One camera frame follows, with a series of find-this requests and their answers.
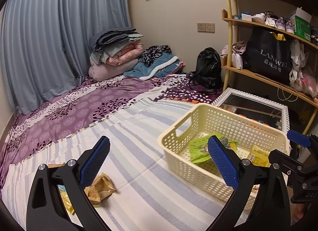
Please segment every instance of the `striped sheet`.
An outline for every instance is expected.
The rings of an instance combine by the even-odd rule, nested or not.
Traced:
[[[111,151],[99,173],[111,178],[117,192],[96,210],[112,230],[206,230],[224,202],[172,173],[157,145],[157,137],[192,106],[180,101],[142,99],[11,165],[2,190],[4,204],[25,229],[28,196],[37,167],[77,159],[105,135],[111,141]],[[246,217],[243,213],[239,223]],[[76,215],[71,220],[80,224]]]

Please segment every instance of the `wall socket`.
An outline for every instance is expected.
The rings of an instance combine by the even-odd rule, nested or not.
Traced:
[[[215,32],[214,23],[198,23],[198,32]]]
[[[205,32],[205,31],[206,31],[206,24],[198,23],[198,32]]]

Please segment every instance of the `backpack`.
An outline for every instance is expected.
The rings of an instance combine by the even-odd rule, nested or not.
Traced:
[[[213,48],[206,48],[198,56],[196,71],[190,72],[190,88],[192,82],[207,88],[206,92],[216,92],[222,87],[221,70],[220,55]]]

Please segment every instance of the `plastic basket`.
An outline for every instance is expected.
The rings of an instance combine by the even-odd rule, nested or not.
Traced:
[[[233,189],[226,186],[218,170],[211,168],[211,164],[199,167],[190,162],[189,141],[216,131],[238,142],[240,158],[246,158],[254,144],[266,151],[289,151],[287,137],[279,130],[209,104],[194,106],[158,137],[158,143],[171,171],[223,201],[229,199]],[[256,194],[251,193],[246,210],[252,208]]]

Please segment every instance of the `ornate white frame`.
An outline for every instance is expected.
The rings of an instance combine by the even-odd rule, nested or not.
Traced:
[[[285,106],[283,104],[276,103],[276,102],[271,101],[271,100],[268,100],[266,98],[262,98],[262,97],[259,97],[259,96],[253,95],[253,94],[245,93],[245,92],[233,89],[233,88],[228,88],[227,90],[225,90],[217,99],[214,100],[212,105],[221,106],[231,94],[238,95],[238,96],[247,98],[249,100],[253,100],[253,101],[256,101],[258,103],[268,105],[270,107],[273,107],[274,109],[281,110],[282,119],[283,119],[282,120],[282,132],[287,134],[287,132],[289,131],[289,115],[288,115],[288,107],[287,106]]]

